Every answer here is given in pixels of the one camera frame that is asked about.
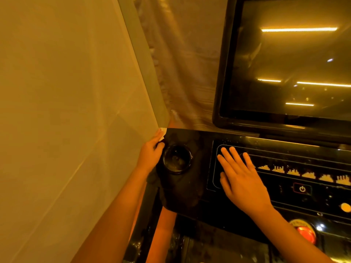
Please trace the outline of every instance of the red button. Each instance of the red button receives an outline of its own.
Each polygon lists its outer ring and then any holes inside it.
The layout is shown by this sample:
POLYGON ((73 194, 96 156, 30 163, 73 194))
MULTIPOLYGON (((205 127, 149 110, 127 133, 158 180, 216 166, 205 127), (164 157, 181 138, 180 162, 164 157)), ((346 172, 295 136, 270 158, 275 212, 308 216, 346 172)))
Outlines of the red button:
POLYGON ((316 243, 316 236, 313 231, 305 226, 297 227, 296 230, 310 243, 316 243))

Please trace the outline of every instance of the arcade screen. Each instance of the arcade screen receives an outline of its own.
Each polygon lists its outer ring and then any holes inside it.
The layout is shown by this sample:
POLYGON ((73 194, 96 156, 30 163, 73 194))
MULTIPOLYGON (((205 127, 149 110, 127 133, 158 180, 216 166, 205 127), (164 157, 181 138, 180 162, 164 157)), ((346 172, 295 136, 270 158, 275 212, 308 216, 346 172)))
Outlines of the arcade screen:
POLYGON ((233 31, 230 111, 351 121, 351 0, 246 0, 233 31))

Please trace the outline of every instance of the hand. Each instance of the hand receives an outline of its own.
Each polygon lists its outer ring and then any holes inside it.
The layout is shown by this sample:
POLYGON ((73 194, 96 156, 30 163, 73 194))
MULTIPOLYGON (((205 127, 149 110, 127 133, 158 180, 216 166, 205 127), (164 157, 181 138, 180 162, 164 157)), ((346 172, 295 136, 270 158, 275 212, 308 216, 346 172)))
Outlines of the hand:
POLYGON ((163 142, 160 142, 155 149, 154 147, 162 136, 163 132, 159 128, 154 137, 141 147, 136 169, 147 172, 147 174, 149 174, 156 166, 161 157, 165 144, 163 142))
POLYGON ((243 212, 253 217, 261 216, 262 213, 273 208, 267 188, 258 176, 255 167, 247 153, 244 153, 246 165, 241 160, 234 147, 229 151, 222 148, 222 155, 217 158, 224 171, 220 174, 220 182, 227 197, 243 212))

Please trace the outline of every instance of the screen bezel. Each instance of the screen bezel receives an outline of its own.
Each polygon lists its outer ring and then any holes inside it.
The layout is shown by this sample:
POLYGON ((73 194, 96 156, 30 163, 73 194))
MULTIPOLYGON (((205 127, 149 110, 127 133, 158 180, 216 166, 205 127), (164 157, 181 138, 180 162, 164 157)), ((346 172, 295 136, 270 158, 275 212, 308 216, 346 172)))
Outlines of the screen bezel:
POLYGON ((244 2, 228 0, 212 121, 219 128, 351 144, 351 122, 309 116, 229 110, 229 90, 244 2))

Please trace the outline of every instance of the yellow button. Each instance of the yellow button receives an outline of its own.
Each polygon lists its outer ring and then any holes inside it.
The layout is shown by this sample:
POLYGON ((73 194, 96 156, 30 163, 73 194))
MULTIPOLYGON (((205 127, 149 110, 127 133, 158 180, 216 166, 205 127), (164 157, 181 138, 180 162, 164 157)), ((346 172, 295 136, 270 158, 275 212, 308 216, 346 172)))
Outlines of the yellow button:
POLYGON ((340 208, 345 212, 351 212, 351 206, 348 203, 342 203, 340 208))

